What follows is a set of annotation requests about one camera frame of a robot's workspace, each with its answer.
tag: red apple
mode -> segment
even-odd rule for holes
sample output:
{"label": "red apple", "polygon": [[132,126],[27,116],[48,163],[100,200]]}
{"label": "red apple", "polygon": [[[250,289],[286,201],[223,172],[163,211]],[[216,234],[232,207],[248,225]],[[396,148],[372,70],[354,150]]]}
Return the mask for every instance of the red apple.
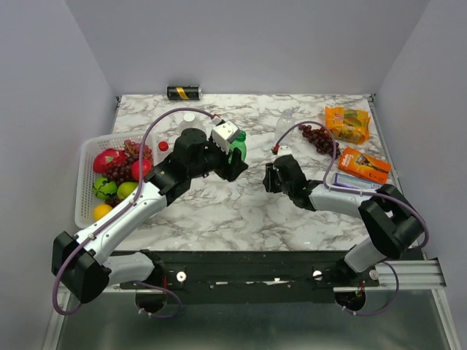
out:
{"label": "red apple", "polygon": [[[153,167],[152,163],[148,159],[143,159],[143,177],[149,173]],[[131,166],[131,175],[136,181],[139,181],[139,160],[133,163]]]}
{"label": "red apple", "polygon": [[102,151],[94,159],[93,170],[96,173],[104,174],[111,166],[119,166],[126,160],[124,151],[108,148]]}

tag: yellow snack bag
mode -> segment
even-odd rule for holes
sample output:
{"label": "yellow snack bag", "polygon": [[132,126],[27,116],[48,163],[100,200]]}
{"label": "yellow snack bag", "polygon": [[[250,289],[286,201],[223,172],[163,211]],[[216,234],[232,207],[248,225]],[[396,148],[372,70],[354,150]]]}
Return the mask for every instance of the yellow snack bag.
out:
{"label": "yellow snack bag", "polygon": [[326,107],[326,126],[339,140],[362,144],[370,138],[368,125],[371,117],[367,111]]}

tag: fruit basket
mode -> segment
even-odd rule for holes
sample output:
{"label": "fruit basket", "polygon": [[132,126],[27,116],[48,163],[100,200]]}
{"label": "fruit basket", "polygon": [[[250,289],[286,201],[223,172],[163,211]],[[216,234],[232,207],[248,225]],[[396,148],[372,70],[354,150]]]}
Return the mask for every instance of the fruit basket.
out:
{"label": "fruit basket", "polygon": [[[76,204],[74,207],[74,222],[79,228],[86,228],[93,224],[93,209],[99,204],[104,203],[102,199],[98,199],[93,193],[94,182],[102,176],[93,171],[94,158],[108,148],[122,149],[125,140],[141,142],[143,135],[144,131],[115,133],[89,139],[81,146]],[[155,155],[155,148],[157,147],[155,133],[150,133],[146,144],[153,150],[153,154]]]}

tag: orange box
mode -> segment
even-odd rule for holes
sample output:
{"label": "orange box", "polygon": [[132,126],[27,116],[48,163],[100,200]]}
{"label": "orange box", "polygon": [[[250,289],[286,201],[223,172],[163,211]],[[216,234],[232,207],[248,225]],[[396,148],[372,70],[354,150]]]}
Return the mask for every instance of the orange box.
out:
{"label": "orange box", "polygon": [[391,171],[391,165],[348,147],[342,153],[339,169],[360,179],[385,184]]}

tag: black can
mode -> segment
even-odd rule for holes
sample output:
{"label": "black can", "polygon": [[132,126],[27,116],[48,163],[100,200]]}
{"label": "black can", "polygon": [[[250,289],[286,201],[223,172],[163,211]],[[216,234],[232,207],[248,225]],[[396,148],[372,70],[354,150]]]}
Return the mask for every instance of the black can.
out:
{"label": "black can", "polygon": [[201,88],[199,86],[168,86],[167,97],[169,100],[201,100]]}

